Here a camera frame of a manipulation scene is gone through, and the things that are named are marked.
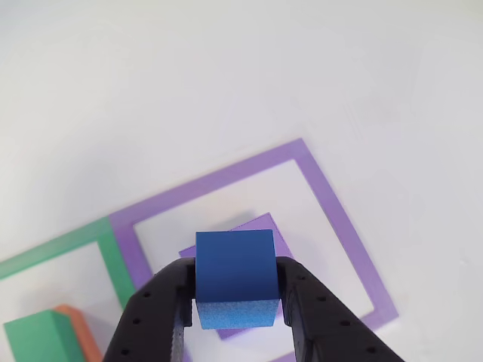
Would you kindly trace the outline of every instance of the green block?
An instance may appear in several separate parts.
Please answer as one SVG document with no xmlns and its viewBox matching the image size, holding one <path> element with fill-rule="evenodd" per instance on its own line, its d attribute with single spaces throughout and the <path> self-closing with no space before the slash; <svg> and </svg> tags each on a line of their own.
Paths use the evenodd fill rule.
<svg viewBox="0 0 483 362">
<path fill-rule="evenodd" d="M 69 317 L 41 311 L 5 324 L 16 362 L 85 362 Z"/>
</svg>

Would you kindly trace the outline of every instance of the square outline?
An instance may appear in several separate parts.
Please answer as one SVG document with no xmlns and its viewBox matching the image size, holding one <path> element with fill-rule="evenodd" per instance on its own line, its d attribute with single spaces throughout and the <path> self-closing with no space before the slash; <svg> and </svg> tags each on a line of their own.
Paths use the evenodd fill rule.
<svg viewBox="0 0 483 362">
<path fill-rule="evenodd" d="M 97 242 L 109 278 L 114 286 L 115 294 L 122 309 L 124 309 L 136 289 L 107 217 L 0 262 L 0 281 L 92 242 Z"/>
<path fill-rule="evenodd" d="M 153 275 L 134 231 L 135 224 L 291 160 L 297 163 L 304 175 L 374 306 L 374 310 L 363 316 L 361 320 L 375 330 L 397 318 L 398 312 L 368 252 L 327 178 L 302 139 L 285 143 L 201 176 L 109 215 L 134 286 L 142 287 Z"/>
</svg>

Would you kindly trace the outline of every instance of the purple block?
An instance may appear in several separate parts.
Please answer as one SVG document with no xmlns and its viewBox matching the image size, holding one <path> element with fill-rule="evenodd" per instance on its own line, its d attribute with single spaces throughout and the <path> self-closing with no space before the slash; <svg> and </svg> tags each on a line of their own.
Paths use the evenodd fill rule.
<svg viewBox="0 0 483 362">
<path fill-rule="evenodd" d="M 232 229 L 232 232 L 240 231 L 240 230 L 267 230 L 271 229 L 273 231 L 273 242 L 275 244 L 275 254 L 276 256 L 289 256 L 293 258 L 290 249 L 288 248 L 287 243 L 285 243 L 284 238 L 281 236 L 280 231 L 278 230 L 275 221 L 273 221 L 272 215 L 270 213 L 265 213 L 262 216 L 257 217 L 245 224 L 237 226 L 236 228 Z M 193 245 L 192 247 L 188 247 L 184 250 L 179 252 L 182 258 L 194 258 L 196 257 L 196 246 Z M 281 305 L 278 306 L 277 315 L 282 313 Z M 234 336 L 235 334 L 239 334 L 241 332 L 250 330 L 251 328 L 236 328 L 231 330 L 217 330 L 218 336 L 221 339 L 226 339 L 228 337 Z"/>
</svg>

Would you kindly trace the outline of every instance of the orange block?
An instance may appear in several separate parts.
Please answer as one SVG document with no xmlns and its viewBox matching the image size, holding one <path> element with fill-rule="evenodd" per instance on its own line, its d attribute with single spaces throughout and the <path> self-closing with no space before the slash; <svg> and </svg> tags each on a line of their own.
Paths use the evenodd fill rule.
<svg viewBox="0 0 483 362">
<path fill-rule="evenodd" d="M 85 360 L 87 362 L 102 362 L 103 355 L 100 353 L 100 349 L 91 334 L 91 330 L 89 330 L 89 326 L 86 323 L 82 312 L 65 304 L 55 307 L 54 310 L 70 317 L 75 334 L 77 335 L 78 343 L 81 345 L 82 352 L 84 353 Z"/>
</svg>

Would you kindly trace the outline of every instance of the purple square outline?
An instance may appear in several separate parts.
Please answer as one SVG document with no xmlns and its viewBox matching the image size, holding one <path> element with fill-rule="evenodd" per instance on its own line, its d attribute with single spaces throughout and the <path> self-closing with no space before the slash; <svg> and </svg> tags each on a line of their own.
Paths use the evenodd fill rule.
<svg viewBox="0 0 483 362">
<path fill-rule="evenodd" d="M 134 231 L 135 224 L 291 160 L 297 163 L 304 175 L 374 306 L 374 310 L 362 317 L 362 321 L 375 330 L 397 318 L 398 312 L 368 252 L 302 139 L 262 152 L 109 215 L 134 286 L 139 289 L 152 277 L 151 268 Z"/>
<path fill-rule="evenodd" d="M 231 231 L 237 230 L 262 230 L 262 229 L 271 229 L 273 231 L 273 243 L 275 245 L 275 254 L 276 256 L 288 256 L 289 258 L 294 258 L 292 252 L 288 248 L 287 243 L 285 242 L 283 236 L 281 236 L 280 230 L 278 230 L 275 221 L 272 218 L 270 213 L 265 213 L 245 224 L 241 224 L 236 228 L 232 229 Z M 187 247 L 179 252 L 182 258 L 194 258 L 196 257 L 196 245 L 192 247 Z M 283 312 L 281 305 L 278 306 L 277 310 L 277 317 L 281 315 Z M 231 336 L 237 335 L 239 333 L 246 332 L 251 330 L 252 328 L 234 328 L 231 330 L 217 330 L 218 336 L 221 339 L 227 339 Z"/>
</svg>

